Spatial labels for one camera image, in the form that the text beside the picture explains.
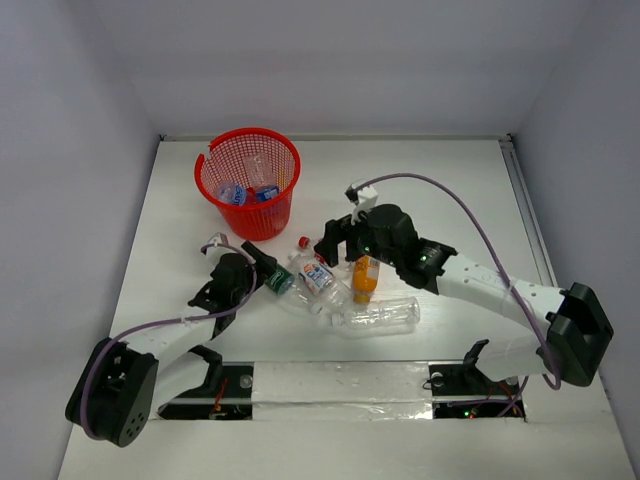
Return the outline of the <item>orange juice bottle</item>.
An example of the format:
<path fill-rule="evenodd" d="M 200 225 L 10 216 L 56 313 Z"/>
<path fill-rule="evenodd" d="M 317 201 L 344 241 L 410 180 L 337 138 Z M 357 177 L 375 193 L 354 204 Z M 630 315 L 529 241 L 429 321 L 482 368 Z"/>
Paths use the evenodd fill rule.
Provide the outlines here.
<path fill-rule="evenodd" d="M 365 305 L 371 301 L 371 297 L 377 288 L 380 271 L 380 262 L 371 256 L 359 258 L 353 268 L 352 291 L 353 301 L 356 304 Z"/>

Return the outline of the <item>white orange label bottle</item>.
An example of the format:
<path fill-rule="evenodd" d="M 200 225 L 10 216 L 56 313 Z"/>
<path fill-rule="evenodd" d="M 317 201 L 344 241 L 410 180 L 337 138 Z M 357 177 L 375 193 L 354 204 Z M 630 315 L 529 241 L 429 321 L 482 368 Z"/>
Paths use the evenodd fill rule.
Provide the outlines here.
<path fill-rule="evenodd" d="M 310 311 L 339 313 L 351 302 L 351 291 L 332 271 L 315 256 L 290 252 L 288 260 L 294 273 L 311 293 Z"/>

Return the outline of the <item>green label clear bottle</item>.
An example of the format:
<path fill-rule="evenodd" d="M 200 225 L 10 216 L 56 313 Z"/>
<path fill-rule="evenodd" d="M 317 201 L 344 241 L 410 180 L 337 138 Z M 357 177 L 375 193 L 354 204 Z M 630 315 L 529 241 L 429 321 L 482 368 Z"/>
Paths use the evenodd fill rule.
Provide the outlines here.
<path fill-rule="evenodd" d="M 284 268 L 277 268 L 266 277 L 264 285 L 275 295 L 279 306 L 288 310 L 308 311 L 311 300 L 301 281 Z"/>

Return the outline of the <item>blue label water bottle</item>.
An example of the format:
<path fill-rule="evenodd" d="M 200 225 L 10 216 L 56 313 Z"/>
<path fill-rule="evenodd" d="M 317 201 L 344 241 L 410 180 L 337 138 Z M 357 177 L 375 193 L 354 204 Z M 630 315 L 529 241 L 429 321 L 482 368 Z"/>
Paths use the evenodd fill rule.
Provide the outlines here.
<path fill-rule="evenodd" d="M 276 185 L 267 185 L 262 187 L 249 187 L 246 189 L 246 205 L 255 205 L 268 202 L 274 198 L 277 198 L 280 194 L 280 189 Z"/>

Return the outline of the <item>colourful label blue cap bottle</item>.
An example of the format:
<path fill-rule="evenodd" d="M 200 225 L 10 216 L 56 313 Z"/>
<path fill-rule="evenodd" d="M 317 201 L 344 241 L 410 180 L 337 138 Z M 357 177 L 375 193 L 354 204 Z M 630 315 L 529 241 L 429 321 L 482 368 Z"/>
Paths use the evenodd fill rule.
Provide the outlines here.
<path fill-rule="evenodd" d="M 247 201 L 247 190 L 242 185 L 225 180 L 215 188 L 216 199 L 224 204 L 243 206 Z"/>

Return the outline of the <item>large clear plastic bottle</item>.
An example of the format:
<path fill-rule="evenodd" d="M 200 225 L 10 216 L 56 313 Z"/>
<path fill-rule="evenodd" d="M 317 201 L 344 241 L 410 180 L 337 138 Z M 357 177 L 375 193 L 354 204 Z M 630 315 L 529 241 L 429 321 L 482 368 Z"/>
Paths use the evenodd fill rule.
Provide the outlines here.
<path fill-rule="evenodd" d="M 318 328 L 323 333 L 348 339 L 408 335 L 421 320 L 415 297 L 373 301 L 368 305 L 352 304 L 336 313 L 321 314 Z"/>

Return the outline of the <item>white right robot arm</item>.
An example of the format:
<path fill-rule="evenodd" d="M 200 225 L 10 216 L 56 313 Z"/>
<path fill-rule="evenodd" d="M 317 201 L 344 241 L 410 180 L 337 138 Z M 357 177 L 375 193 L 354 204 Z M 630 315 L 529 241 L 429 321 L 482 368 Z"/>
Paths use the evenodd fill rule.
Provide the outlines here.
<path fill-rule="evenodd" d="M 542 286 L 485 267 L 453 247 L 419 236 L 411 217 L 383 204 L 326 223 L 313 247 L 329 266 L 368 255 L 394 268 L 407 285 L 465 301 L 513 321 L 529 334 L 508 342 L 477 341 L 460 368 L 462 384 L 482 392 L 510 377 L 552 375 L 589 386 L 614 330 L 595 292 L 581 283 L 568 289 Z"/>

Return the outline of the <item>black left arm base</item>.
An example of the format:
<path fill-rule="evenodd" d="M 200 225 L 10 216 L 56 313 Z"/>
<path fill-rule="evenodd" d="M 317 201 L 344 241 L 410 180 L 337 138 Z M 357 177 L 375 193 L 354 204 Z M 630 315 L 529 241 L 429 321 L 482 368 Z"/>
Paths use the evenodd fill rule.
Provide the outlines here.
<path fill-rule="evenodd" d="M 205 346 L 192 348 L 163 372 L 156 416 L 163 420 L 250 420 L 252 362 L 226 362 Z"/>

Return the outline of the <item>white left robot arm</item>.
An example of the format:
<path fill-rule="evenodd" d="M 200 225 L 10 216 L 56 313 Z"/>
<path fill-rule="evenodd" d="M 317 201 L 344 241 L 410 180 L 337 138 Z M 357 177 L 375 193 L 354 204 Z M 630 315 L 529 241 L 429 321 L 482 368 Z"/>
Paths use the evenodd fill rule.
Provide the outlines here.
<path fill-rule="evenodd" d="M 131 327 L 99 341 L 74 387 L 65 418 L 94 440 L 130 445 L 146 423 L 185 393 L 219 401 L 229 379 L 222 356 L 208 347 L 277 272 L 275 257 L 249 241 L 210 240 L 208 281 L 177 317 Z"/>

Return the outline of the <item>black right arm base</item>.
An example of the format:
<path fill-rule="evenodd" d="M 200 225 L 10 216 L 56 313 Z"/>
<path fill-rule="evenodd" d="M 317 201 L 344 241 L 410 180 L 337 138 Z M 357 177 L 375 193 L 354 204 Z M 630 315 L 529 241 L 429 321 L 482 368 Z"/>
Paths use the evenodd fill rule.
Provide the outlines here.
<path fill-rule="evenodd" d="M 429 366 L 422 388 L 432 395 L 435 419 L 526 417 L 519 380 L 492 381 L 477 369 L 479 354 L 488 343 L 477 341 L 460 362 Z"/>

